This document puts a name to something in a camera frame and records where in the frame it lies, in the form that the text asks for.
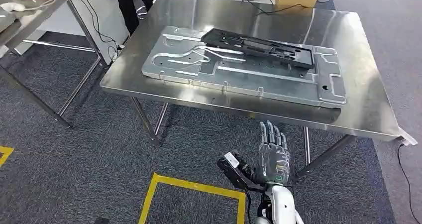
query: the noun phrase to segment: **black plastic part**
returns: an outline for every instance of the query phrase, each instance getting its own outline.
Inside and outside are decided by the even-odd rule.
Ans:
[[[97,218],[94,224],[108,224],[110,222],[109,219],[106,218]]]
[[[246,55],[280,61],[294,67],[305,69],[315,67],[312,51],[302,47],[285,45],[215,28],[205,34],[201,41],[207,45],[241,51]]]
[[[265,217],[268,221],[270,221],[270,223],[273,223],[273,206],[271,204],[271,200],[265,194],[262,194],[257,214],[258,217]]]
[[[224,172],[225,176],[230,180],[235,188],[265,193],[265,187],[252,182],[238,168],[233,168],[226,158],[220,158],[217,161],[217,166]]]

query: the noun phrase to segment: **stainless steel table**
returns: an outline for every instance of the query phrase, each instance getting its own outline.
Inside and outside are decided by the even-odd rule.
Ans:
[[[256,5],[266,11],[274,9],[269,4]],[[273,15],[258,13],[258,9],[241,1],[157,0],[100,85],[107,92],[131,97],[154,144],[159,143],[156,134],[167,103],[304,126],[307,167],[299,172],[300,176],[356,136],[387,141],[399,137],[399,126],[358,14],[298,7]],[[215,27],[263,39],[335,48],[347,104],[342,110],[325,109],[147,78],[142,74],[142,64],[168,25],[203,31]],[[165,103],[155,129],[138,98]],[[311,162],[308,127],[346,136]]]
[[[43,4],[43,2],[46,2],[48,0],[0,0],[1,3],[11,2],[11,1],[24,4],[27,8],[30,8],[30,7],[38,7],[41,4]],[[42,24],[43,21],[49,18],[51,14],[54,11],[56,11],[65,2],[68,4],[70,10],[72,11],[73,15],[75,16],[76,20],[81,26],[92,48],[81,47],[81,46],[71,46],[71,45],[59,44],[59,43],[54,43],[54,42],[33,41],[33,40],[26,39]],[[62,118],[62,115],[65,113],[70,103],[79,93],[82,86],[88,80],[89,76],[92,74],[92,72],[97,67],[97,65],[101,63],[102,65],[106,66],[106,62],[71,0],[55,0],[50,5],[44,8],[41,8],[39,10],[15,12],[15,15],[18,18],[18,20],[15,21],[15,23],[9,26],[6,30],[0,33],[0,46],[5,45],[9,49],[13,49],[20,43],[27,42],[27,43],[32,43],[32,44],[61,47],[61,48],[80,50],[80,51],[85,51],[85,52],[95,52],[98,55],[98,58],[96,59],[96,61],[88,69],[87,73],[84,75],[84,77],[76,86],[76,88],[73,90],[73,92],[68,97],[68,99],[66,100],[66,102],[64,103],[64,105],[62,106],[62,108],[60,109],[58,113],[55,112],[52,108],[50,108],[36,94],[34,94],[30,89],[28,89],[24,84],[22,84],[15,76],[13,76],[3,66],[0,65],[0,75],[4,77],[10,84],[22,90],[28,98],[30,98],[32,101],[37,103],[43,110],[49,113],[56,121],[59,121],[64,127],[71,127],[71,125]]]

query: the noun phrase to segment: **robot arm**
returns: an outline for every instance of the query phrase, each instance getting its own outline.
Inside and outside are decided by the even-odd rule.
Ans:
[[[292,193],[283,186],[290,174],[286,138],[269,121],[260,122],[260,128],[260,163],[255,169],[251,169],[237,151],[227,153],[217,165],[236,188],[262,193],[258,211],[262,217],[258,217],[255,224],[303,224]]]
[[[271,199],[273,224],[304,224],[295,209],[295,200],[289,189],[281,185],[273,185],[265,194]]]

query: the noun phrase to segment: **aluminum plate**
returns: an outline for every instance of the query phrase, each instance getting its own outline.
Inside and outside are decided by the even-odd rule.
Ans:
[[[332,48],[291,44],[310,49],[315,69],[205,46],[206,32],[167,26],[142,67],[145,76],[268,99],[326,108],[341,108],[346,93],[337,51]]]

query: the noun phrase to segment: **yellow tape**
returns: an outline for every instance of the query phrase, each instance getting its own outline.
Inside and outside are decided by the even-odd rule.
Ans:
[[[152,197],[154,196],[155,189],[157,188],[158,183],[164,183],[176,187],[192,189],[204,193],[211,193],[229,198],[236,198],[239,200],[239,203],[237,205],[237,224],[243,224],[245,222],[246,196],[244,193],[199,183],[193,183],[176,178],[169,178],[154,173],[154,175],[152,176],[151,184],[148,188],[148,193],[145,197],[144,205],[141,211],[141,217],[139,218],[138,224],[144,224],[146,222],[146,218],[148,216],[149,208],[152,202]]]
[[[9,158],[9,155],[13,152],[13,150],[14,150],[13,148],[0,146],[0,153],[3,154],[0,158],[0,168],[4,164],[4,162],[6,162],[6,159]]]

